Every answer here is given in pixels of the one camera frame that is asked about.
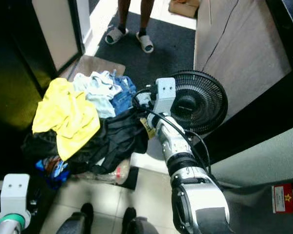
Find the black shoe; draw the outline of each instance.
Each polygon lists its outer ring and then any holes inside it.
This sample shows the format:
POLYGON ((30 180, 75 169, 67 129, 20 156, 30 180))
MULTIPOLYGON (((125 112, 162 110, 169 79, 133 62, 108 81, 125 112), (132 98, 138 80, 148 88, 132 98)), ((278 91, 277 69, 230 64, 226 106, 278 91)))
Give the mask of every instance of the black shoe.
POLYGON ((93 206, 91 203, 85 203, 80 211, 86 215, 85 233, 90 234, 91 225, 93 222, 93 206))
POLYGON ((131 220, 133 220, 135 217, 137 217, 137 213, 135 208, 133 207, 128 207, 127 210, 125 211, 124 218, 123 218, 123 229, 122 229, 122 234, 125 234, 127 231, 128 224, 130 223, 131 220))

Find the black fan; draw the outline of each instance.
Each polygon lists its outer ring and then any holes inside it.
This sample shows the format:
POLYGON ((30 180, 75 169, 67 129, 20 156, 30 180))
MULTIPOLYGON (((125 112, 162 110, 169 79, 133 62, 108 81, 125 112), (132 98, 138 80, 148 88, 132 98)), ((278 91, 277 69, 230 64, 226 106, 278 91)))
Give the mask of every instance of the black fan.
POLYGON ((198 71, 180 71, 170 77, 176 80, 171 116, 183 128, 204 134, 222 123, 227 114, 228 99, 214 77, 198 71))

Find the denim jeans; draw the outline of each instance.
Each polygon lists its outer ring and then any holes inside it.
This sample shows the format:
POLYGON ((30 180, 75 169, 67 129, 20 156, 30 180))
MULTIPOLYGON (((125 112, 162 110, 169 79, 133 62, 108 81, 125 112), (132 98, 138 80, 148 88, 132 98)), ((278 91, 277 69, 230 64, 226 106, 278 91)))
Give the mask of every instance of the denim jeans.
POLYGON ((114 77, 114 84, 121 86, 123 90, 121 93, 115 95, 111 101, 115 109, 115 114, 119 115, 132 107, 131 99, 137 92, 137 89, 131 79, 127 76, 114 77))

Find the gray carpet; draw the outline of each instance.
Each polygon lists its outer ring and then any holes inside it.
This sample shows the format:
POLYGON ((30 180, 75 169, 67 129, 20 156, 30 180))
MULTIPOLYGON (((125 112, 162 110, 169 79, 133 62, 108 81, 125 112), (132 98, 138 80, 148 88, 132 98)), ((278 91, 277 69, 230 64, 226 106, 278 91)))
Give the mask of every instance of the gray carpet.
POLYGON ((94 8, 97 6, 99 0, 89 0, 89 14, 93 12, 94 8))
MULTIPOLYGON (((139 24, 140 16, 129 12, 129 34, 114 45, 107 44, 104 35, 95 56, 125 65, 125 75, 138 89, 175 71, 193 69, 195 30, 150 19, 147 33, 154 43, 154 51, 146 54, 135 37, 139 24)), ((109 26, 112 25, 118 25, 118 15, 111 20, 109 26)))

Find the person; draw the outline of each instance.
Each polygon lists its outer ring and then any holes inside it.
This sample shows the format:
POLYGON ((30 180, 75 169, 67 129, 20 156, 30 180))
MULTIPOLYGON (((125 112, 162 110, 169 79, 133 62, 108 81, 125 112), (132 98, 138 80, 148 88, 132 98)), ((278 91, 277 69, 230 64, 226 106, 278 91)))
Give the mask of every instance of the person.
MULTIPOLYGON (((119 25, 118 27, 114 27, 107 34, 105 37, 106 43, 115 44, 128 33, 128 29, 126 29, 126 22, 130 2, 131 0, 118 0, 119 25)), ((150 19, 153 4, 154 0, 141 0, 140 30, 136 33, 136 38, 140 42, 142 50, 147 54, 152 53, 154 50, 153 43, 149 35, 147 35, 147 24, 150 19)))

